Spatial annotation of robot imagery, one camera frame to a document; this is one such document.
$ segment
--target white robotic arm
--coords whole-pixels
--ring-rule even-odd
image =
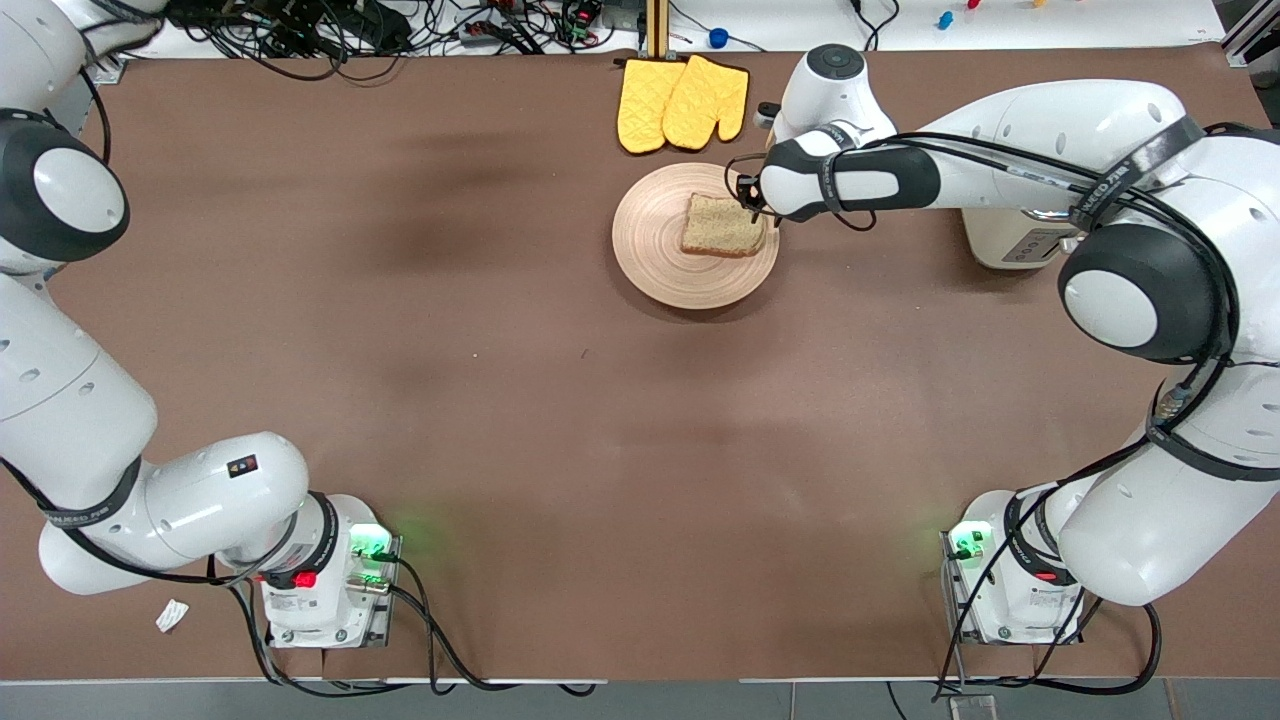
[[[164,6],[56,1],[0,12],[0,459],[46,515],[46,574],[92,594],[216,553],[228,580],[262,582],[276,644],[380,644],[394,570],[372,511],[308,493],[301,452],[275,433],[142,460],[155,404],[50,299],[64,264],[119,240],[129,206],[45,108],[86,63],[152,35]]]
[[[737,181],[745,206],[776,222],[1074,210],[1091,233],[1060,275],[1068,314],[1110,347],[1175,364],[1129,451],[1061,492],[986,493],[948,533],[963,594],[995,579],[972,607],[978,637],[1052,642],[1074,628],[1082,585],[1124,605],[1172,591],[1280,489],[1280,186],[1267,174],[1280,145],[1203,137],[1170,91],[1132,81],[1020,87],[892,136],[851,56],[824,46],[800,61],[778,142],[758,177]]]

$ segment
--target brown table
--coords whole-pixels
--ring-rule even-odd
[[[754,106],[796,55],[727,60],[751,70]],[[1202,122],[1263,120],[1216,46],[869,63],[902,128],[1078,77],[1164,83]],[[55,297],[156,398],[150,459],[288,436],[314,487],[404,533],[486,676],[933,674],[937,532],[986,489],[1116,447],[1161,370],[1076,332],[1052,269],[978,266],[955,211],[886,213],[867,234],[787,225],[744,302],[649,301],[611,256],[617,201],[654,168],[722,163],[764,136],[628,158],[620,83],[604,56],[410,61],[376,90],[137,63],[105,92],[133,227]],[[0,676],[256,674],[225,593],[65,594],[12,483],[0,524]],[[1271,509],[1160,601],[1162,674],[1280,676],[1277,546]],[[192,611],[161,637],[168,597]],[[1139,611],[1091,630],[1052,671],[1140,666]],[[1025,673],[1033,652],[966,656],[974,673]],[[293,661],[315,674],[319,655]],[[420,676],[422,633],[398,618],[390,648],[325,653],[323,671]]]

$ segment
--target oven mitt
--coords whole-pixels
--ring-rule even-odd
[[[726,68],[705,58],[689,58],[685,74],[671,94],[662,120],[667,140],[685,150],[701,150],[719,123],[719,138],[728,142],[742,132],[746,111],[746,70]]]
[[[663,146],[662,117],[684,73],[684,63],[627,60],[618,104],[618,142],[627,152],[639,155]]]

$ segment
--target slice of bread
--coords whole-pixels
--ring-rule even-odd
[[[764,220],[751,222],[751,211],[732,197],[689,199],[689,219],[680,250],[692,255],[750,258],[764,247]]]

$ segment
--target round wooden board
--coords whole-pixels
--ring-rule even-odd
[[[689,196],[695,192],[730,197],[724,168],[709,163],[667,165],[631,186],[613,215],[613,255],[627,279],[649,297],[685,310],[709,310],[737,302],[760,287],[778,259],[778,229],[765,225],[764,247],[750,258],[682,252],[680,237]]]

